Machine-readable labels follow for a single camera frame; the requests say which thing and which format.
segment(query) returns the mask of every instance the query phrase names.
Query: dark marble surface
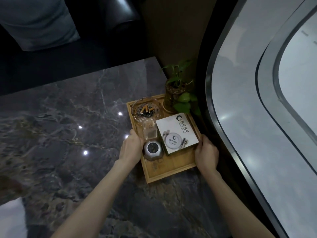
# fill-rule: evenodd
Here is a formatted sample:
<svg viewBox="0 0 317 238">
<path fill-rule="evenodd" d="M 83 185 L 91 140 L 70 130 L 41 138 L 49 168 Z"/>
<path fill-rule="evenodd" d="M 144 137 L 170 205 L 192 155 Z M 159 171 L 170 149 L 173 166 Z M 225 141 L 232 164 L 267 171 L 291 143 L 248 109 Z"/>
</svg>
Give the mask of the dark marble surface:
<svg viewBox="0 0 317 238">
<path fill-rule="evenodd" d="M 0 97 L 0 204 L 23 197 L 29 237 L 49 237 L 107 174 L 131 129 L 125 103 L 165 81 L 153 57 Z M 228 236 L 196 168 L 148 185 L 140 163 L 99 235 Z"/>
</svg>

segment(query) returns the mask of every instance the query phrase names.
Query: person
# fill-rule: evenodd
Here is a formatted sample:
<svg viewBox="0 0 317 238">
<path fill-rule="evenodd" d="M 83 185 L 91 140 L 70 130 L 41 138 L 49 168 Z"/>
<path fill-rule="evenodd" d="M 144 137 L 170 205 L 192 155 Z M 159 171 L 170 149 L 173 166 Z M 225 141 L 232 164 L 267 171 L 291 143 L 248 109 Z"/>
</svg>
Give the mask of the person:
<svg viewBox="0 0 317 238">
<path fill-rule="evenodd" d="M 131 129 L 130 136 L 123 141 L 119 159 L 112 169 L 51 238 L 97 237 L 121 184 L 140 160 L 142 148 L 142 138 Z M 202 135 L 202 140 L 195 150 L 196 165 L 212 189 L 232 236 L 274 238 L 221 178 L 216 170 L 218 157 L 218 149 Z"/>
</svg>

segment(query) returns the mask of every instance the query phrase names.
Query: white box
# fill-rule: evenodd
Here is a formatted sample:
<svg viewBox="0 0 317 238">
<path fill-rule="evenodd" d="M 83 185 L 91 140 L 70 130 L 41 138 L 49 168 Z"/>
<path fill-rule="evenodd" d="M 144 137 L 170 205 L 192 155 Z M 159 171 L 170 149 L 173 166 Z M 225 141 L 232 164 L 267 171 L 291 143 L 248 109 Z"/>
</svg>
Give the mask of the white box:
<svg viewBox="0 0 317 238">
<path fill-rule="evenodd" d="M 184 113 L 156 121 L 167 155 L 199 143 Z"/>
</svg>

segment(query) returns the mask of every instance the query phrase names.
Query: cushion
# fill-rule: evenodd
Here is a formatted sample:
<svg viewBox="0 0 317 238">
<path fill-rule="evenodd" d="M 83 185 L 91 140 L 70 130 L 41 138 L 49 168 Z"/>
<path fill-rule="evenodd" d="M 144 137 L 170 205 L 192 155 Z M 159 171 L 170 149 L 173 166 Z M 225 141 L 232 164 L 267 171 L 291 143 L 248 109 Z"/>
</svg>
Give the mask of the cushion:
<svg viewBox="0 0 317 238">
<path fill-rule="evenodd" d="M 0 24 L 24 51 L 56 47 L 80 38 L 64 0 L 0 2 Z"/>
</svg>

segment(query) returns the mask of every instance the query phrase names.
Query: sofa armrest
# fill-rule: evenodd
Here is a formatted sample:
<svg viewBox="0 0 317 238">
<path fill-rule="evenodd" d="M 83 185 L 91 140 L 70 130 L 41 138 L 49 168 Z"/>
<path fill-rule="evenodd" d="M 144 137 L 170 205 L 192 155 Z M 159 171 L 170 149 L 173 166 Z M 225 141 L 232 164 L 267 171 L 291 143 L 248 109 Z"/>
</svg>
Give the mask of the sofa armrest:
<svg viewBox="0 0 317 238">
<path fill-rule="evenodd" d="M 101 15 L 109 34 L 125 23 L 141 21 L 141 16 L 130 0 L 98 0 Z"/>
</svg>

